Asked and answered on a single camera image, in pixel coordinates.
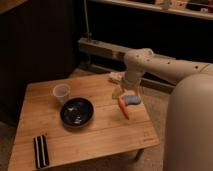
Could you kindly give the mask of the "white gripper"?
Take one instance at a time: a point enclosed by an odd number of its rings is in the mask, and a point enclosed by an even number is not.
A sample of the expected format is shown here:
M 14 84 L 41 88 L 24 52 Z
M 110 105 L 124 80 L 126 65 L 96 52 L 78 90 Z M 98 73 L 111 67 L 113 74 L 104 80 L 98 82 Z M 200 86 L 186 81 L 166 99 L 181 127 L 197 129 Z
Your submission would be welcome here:
M 126 89 L 126 90 L 133 90 L 133 92 L 135 93 L 135 95 L 140 99 L 140 103 L 143 103 L 143 99 L 142 99 L 142 91 L 141 91 L 141 88 L 138 87 L 138 84 L 136 83 L 131 83 L 131 82 L 128 82 L 125 78 L 122 78 L 121 79 L 121 86 L 118 85 L 113 93 L 112 93 L 112 98 L 113 99 L 116 99 L 118 98 L 120 95 L 122 95 L 124 93 L 123 89 Z

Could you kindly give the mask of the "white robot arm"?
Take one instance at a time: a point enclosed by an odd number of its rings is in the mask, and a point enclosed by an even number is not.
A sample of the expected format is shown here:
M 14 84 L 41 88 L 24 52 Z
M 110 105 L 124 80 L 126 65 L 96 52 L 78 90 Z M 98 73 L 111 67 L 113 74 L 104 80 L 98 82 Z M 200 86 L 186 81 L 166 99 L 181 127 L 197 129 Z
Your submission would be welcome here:
M 166 114 L 163 171 L 213 171 L 213 64 L 161 58 L 149 48 L 126 52 L 124 63 L 113 98 L 137 91 L 146 72 L 174 85 Z

